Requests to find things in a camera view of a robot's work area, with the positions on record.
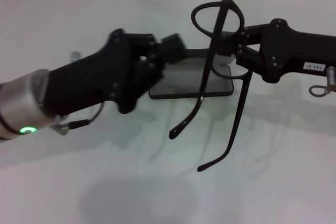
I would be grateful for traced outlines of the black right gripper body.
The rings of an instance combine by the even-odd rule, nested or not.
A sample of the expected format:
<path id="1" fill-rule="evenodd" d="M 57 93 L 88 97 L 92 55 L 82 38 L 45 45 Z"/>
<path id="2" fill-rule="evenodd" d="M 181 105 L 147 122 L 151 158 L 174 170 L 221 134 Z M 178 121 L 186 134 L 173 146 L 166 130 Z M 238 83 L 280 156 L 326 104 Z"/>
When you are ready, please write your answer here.
<path id="1" fill-rule="evenodd" d="M 266 82 L 279 82 L 291 72 L 325 76 L 335 67 L 335 37 L 295 31 L 284 19 L 273 19 L 262 33 L 259 50 Z"/>

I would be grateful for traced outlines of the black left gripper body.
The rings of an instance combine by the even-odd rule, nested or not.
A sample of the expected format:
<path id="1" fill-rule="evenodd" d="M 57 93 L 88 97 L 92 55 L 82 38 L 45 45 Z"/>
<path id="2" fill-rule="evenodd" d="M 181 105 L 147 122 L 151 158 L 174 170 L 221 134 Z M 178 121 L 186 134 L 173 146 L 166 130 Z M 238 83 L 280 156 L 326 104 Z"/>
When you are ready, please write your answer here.
<path id="1" fill-rule="evenodd" d="M 43 104 L 56 114 L 70 114 L 114 101 L 121 113 L 129 113 L 141 97 L 135 94 L 138 61 L 127 33 L 117 29 L 95 54 L 50 72 Z"/>

